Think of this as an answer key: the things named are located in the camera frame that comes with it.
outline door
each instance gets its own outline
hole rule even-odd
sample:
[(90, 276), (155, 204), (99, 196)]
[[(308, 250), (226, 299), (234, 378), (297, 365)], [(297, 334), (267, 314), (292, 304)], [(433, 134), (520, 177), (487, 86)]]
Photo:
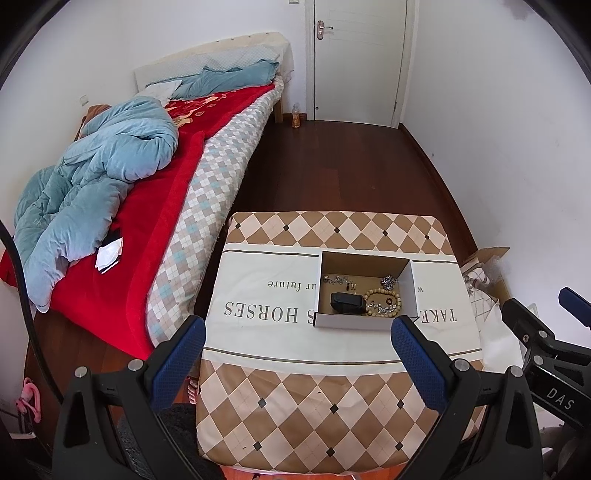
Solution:
[(406, 0), (315, 0), (315, 118), (390, 126)]

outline bead bracelet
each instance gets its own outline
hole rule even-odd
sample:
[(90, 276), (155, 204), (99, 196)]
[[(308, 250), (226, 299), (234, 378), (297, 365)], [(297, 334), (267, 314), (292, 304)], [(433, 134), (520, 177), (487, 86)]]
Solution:
[[(390, 297), (394, 297), (396, 299), (396, 307), (393, 311), (389, 312), (389, 313), (377, 313), (374, 312), (372, 310), (370, 310), (370, 305), (369, 305), (369, 298), (371, 295), (375, 294), (375, 293), (381, 293), (383, 295), (387, 295)], [(369, 316), (372, 317), (395, 317), (398, 312), (400, 312), (400, 309), (402, 308), (402, 300), (400, 299), (400, 295), (396, 292), (394, 292), (393, 290), (384, 290), (383, 288), (376, 288), (376, 289), (372, 289), (372, 290), (368, 290), (367, 293), (365, 295), (363, 295), (367, 306), (365, 307), (365, 311), (367, 312), (367, 314)]]

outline mattress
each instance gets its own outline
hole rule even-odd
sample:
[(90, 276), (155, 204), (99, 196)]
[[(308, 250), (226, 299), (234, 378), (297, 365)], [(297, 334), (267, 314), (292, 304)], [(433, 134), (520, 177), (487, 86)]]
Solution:
[(169, 340), (192, 313), (207, 263), (258, 145), (283, 80), (235, 115), (205, 143), (174, 233), (152, 284), (146, 323), (154, 346)]

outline cardboard box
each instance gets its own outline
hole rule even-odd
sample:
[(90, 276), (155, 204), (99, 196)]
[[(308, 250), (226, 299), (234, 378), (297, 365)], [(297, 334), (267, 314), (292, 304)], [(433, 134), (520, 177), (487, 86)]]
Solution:
[[(346, 290), (346, 283), (325, 283), (323, 278), (329, 275), (348, 277), (356, 284), (355, 291)], [(400, 315), (418, 316), (417, 297), (413, 274), (413, 263), (408, 258), (385, 255), (362, 255), (356, 253), (322, 251), (320, 254), (318, 289), (314, 327), (389, 331), (391, 317), (373, 317), (369, 315), (339, 314), (330, 306), (330, 295), (342, 291), (364, 295), (370, 289), (381, 288), (380, 280), (386, 275), (398, 278), (394, 291), (402, 298)], [(371, 300), (386, 305), (387, 296), (375, 294)]]
[[(502, 257), (509, 251), (509, 247), (489, 247), (481, 248), (472, 254), (461, 266), (460, 270), (462, 274), (468, 273), (478, 264), (483, 264), (486, 272), (486, 263), (494, 257)], [(491, 278), (492, 283), (486, 287), (482, 287), (482, 290), (488, 293), (491, 297), (499, 299), (501, 305), (511, 298), (509, 289), (505, 284), (505, 280), (499, 274), (497, 278)]]

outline door handle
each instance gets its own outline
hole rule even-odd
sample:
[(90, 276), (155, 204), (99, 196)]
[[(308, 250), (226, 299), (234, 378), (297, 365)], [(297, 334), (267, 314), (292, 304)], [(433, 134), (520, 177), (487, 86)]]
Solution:
[(325, 28), (329, 28), (331, 30), (334, 30), (333, 27), (325, 27), (324, 22), (322, 20), (318, 20), (318, 23), (316, 25), (317, 25), (316, 37), (318, 38), (318, 40), (322, 40), (324, 38), (324, 29)]

